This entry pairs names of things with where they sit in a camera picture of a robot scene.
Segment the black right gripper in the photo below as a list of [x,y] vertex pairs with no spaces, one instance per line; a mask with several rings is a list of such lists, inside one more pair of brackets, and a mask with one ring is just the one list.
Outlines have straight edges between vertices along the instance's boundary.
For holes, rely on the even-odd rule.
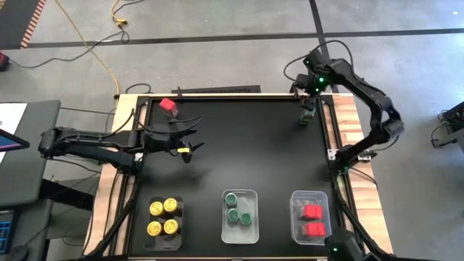
[[[298,90],[303,90],[310,98],[310,107],[315,109],[320,96],[328,87],[328,80],[313,72],[298,74],[295,82],[298,82]],[[307,109],[307,96],[300,96],[301,107]]]

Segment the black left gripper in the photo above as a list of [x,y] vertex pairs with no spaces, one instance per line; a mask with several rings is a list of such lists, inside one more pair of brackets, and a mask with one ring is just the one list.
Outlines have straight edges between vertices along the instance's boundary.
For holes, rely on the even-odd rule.
[[171,125],[155,124],[144,127],[143,145],[143,152],[146,154],[177,150],[183,161],[188,164],[191,162],[193,152],[203,146],[204,142],[196,145],[189,143],[189,147],[181,147],[181,137],[178,130],[172,129]]

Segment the red lid spice jar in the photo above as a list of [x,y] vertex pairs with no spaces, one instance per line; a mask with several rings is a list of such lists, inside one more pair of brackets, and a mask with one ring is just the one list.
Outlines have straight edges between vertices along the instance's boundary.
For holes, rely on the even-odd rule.
[[164,98],[160,101],[159,107],[162,109],[165,115],[171,118],[176,118],[178,116],[177,104],[168,98]]
[[307,237],[325,237],[326,226],[321,222],[309,222],[302,226],[302,234]]
[[323,208],[316,204],[306,204],[300,209],[300,217],[303,220],[321,220]]

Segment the yellow lid black spice jar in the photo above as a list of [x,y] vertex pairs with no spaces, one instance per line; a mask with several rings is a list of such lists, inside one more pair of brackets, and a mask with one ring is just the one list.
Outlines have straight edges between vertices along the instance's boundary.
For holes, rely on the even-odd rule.
[[177,236],[181,234],[181,225],[175,219],[166,220],[163,224],[163,232],[166,236]]
[[163,203],[160,201],[152,202],[149,206],[150,215],[159,217],[162,216],[165,212]]
[[172,216],[181,216],[182,215],[182,206],[181,203],[175,198],[167,198],[163,202],[164,211]]
[[163,225],[159,221],[152,221],[148,224],[146,231],[149,236],[159,236],[163,232]]

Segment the long black bar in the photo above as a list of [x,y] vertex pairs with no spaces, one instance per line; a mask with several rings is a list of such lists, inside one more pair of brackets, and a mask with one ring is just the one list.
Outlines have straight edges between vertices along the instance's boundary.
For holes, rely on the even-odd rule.
[[[176,89],[171,91],[172,94],[177,94]],[[251,86],[223,86],[210,88],[181,88],[182,94],[221,94],[221,93],[260,93],[260,85]]]

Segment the frosted white plastic bin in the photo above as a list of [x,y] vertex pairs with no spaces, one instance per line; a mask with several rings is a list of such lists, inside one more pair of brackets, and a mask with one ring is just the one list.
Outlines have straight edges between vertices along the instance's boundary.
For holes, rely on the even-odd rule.
[[[253,220],[250,226],[240,222],[229,223],[226,213],[225,195],[233,192],[238,197],[236,208],[239,213],[250,212]],[[259,208],[257,192],[251,189],[226,189],[222,195],[222,232],[221,239],[226,244],[255,244],[260,238]]]

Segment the clear smoky plastic bin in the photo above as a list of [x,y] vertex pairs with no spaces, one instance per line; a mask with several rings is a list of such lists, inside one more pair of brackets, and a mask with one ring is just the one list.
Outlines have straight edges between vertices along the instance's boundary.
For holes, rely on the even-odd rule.
[[[181,216],[172,216],[172,215],[167,214],[166,212],[164,212],[164,214],[162,216],[159,216],[159,217],[155,217],[155,216],[150,215],[150,212],[149,212],[150,204],[152,202],[155,202],[155,201],[160,201],[160,202],[163,203],[167,198],[175,198],[181,203],[182,215]],[[180,247],[181,247],[181,244],[182,244],[183,232],[184,232],[183,224],[184,224],[184,212],[185,212],[184,209],[185,209],[185,207],[184,207],[183,199],[181,197],[179,197],[179,196],[171,196],[171,197],[153,196],[149,200],[149,206],[148,206],[149,219],[146,221],[145,231],[144,231],[145,236],[146,236],[145,242],[143,244],[144,249],[146,251],[149,251],[149,252],[166,252],[166,251],[179,250]],[[164,234],[164,232],[162,232],[161,235],[155,236],[155,237],[152,237],[152,236],[148,235],[148,233],[146,231],[146,228],[147,228],[147,226],[148,226],[148,224],[150,222],[159,221],[163,225],[164,222],[166,220],[169,220],[169,219],[175,219],[175,220],[177,220],[179,222],[179,224],[181,225],[181,234],[180,235],[166,236]]]

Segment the black object with green light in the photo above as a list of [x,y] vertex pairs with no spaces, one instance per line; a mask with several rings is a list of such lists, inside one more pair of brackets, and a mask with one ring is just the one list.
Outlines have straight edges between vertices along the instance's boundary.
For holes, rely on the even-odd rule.
[[324,239],[324,244],[328,261],[363,261],[363,251],[351,231],[337,228]]

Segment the grey side table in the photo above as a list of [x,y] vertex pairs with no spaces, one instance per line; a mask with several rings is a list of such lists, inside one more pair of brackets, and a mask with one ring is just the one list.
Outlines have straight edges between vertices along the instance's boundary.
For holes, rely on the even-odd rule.
[[41,134],[55,127],[61,102],[29,102],[15,135],[30,143],[27,149],[10,151],[0,164],[0,208],[29,204],[38,199],[46,160],[38,145]]

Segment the tablet with lit screen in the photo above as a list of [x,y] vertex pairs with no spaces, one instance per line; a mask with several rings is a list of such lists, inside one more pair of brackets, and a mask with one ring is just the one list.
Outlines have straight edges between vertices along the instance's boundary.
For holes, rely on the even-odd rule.
[[0,152],[27,149],[30,143],[14,134],[0,129]]

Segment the white paper sheet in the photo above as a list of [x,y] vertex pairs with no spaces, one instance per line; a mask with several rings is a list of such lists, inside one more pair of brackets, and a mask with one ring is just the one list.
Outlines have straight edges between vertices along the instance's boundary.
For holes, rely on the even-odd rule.
[[[27,105],[27,103],[0,103],[0,129],[15,135]],[[5,154],[6,152],[0,152],[0,164]]]

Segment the lit keyboard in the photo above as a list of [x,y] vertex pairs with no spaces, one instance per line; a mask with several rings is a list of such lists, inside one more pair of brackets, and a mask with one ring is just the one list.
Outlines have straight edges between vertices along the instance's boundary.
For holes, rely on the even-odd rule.
[[14,210],[0,210],[0,254],[8,252],[14,217]]

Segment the black mat orange striped edge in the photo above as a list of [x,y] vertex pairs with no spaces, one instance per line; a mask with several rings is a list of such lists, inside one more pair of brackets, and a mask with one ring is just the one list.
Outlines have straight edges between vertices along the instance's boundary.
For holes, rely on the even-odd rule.
[[0,50],[25,49],[46,0],[0,0]]

